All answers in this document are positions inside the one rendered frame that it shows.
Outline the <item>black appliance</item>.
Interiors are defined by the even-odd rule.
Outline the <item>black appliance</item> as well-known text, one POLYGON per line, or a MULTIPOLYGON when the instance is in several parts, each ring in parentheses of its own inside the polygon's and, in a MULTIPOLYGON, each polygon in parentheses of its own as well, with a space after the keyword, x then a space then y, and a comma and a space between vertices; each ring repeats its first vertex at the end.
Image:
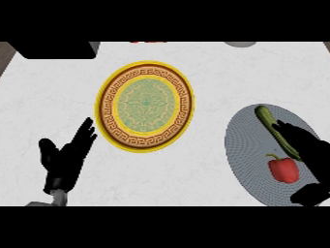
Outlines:
POLYGON ((9 42, 25 59, 93 59, 99 42, 9 42))

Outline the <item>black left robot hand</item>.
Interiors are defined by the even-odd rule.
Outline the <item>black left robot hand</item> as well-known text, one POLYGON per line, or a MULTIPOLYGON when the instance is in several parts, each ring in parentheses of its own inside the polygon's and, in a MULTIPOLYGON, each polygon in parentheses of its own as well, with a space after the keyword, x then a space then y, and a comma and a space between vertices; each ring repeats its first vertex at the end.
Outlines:
POLYGON ((96 138, 93 120, 87 117, 77 129, 71 142, 62 148, 56 147, 50 139, 39 141, 40 162, 48 170, 43 187, 46 194, 52 194, 55 190, 62 190, 67 193, 74 188, 84 159, 96 138))

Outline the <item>red bell pepper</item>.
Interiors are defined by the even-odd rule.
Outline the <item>red bell pepper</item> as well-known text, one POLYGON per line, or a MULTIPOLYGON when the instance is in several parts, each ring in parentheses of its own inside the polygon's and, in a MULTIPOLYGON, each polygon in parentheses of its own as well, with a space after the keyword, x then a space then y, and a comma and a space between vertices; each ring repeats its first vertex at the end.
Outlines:
POLYGON ((300 180, 300 168, 292 158, 279 158, 274 154, 267 153, 272 160, 267 162, 273 178, 286 184, 300 180))

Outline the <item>green cucumber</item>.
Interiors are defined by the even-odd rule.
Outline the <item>green cucumber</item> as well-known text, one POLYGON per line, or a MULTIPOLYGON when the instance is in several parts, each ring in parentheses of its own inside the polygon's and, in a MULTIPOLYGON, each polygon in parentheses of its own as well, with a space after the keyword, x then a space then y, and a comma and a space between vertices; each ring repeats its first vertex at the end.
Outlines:
POLYGON ((269 108, 266 106, 257 106, 255 115, 257 115, 257 118, 260 120, 261 125, 264 126, 266 130, 269 131, 269 133, 274 137, 276 142, 277 142, 282 150, 285 151, 285 153, 289 155, 289 157, 292 159, 301 161, 302 158, 300 156, 300 152, 297 151, 297 149, 292 147, 289 142, 285 140, 285 138, 280 135, 280 133, 273 128, 273 124, 276 124, 277 121, 276 121, 276 119, 273 117, 273 114, 272 114, 269 108))

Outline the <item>grey round placemat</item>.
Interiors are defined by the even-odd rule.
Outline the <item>grey round placemat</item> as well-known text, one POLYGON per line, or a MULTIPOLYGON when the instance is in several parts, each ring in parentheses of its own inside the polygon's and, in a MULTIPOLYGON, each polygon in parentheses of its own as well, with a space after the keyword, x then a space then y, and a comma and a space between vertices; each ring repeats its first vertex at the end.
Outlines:
POLYGON ((273 153, 279 158, 289 154, 282 149, 272 133, 257 118, 260 104, 244 107, 233 115, 226 128, 224 148, 233 174, 248 193, 267 206, 298 206, 291 196, 317 179, 302 161, 297 161, 300 180, 279 182, 270 172, 267 162, 273 153))

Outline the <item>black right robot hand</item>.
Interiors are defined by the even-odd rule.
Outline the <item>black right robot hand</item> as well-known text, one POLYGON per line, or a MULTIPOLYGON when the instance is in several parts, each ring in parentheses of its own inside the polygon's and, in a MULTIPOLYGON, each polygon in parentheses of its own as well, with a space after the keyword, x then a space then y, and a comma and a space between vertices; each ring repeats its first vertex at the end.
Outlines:
POLYGON ((300 152, 310 172, 317 179, 291 196, 291 202, 316 206, 330 198, 330 143, 319 139, 305 129, 277 121, 273 128, 300 152))

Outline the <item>yellow patterned plate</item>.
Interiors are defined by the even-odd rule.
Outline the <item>yellow patterned plate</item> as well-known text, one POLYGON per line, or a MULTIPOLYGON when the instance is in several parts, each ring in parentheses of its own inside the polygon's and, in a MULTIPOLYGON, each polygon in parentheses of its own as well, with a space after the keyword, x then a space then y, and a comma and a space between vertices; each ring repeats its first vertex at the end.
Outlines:
POLYGON ((195 111, 186 76, 167 63, 137 61, 123 66, 101 86, 95 119, 108 142, 146 153, 165 148, 183 135, 195 111))

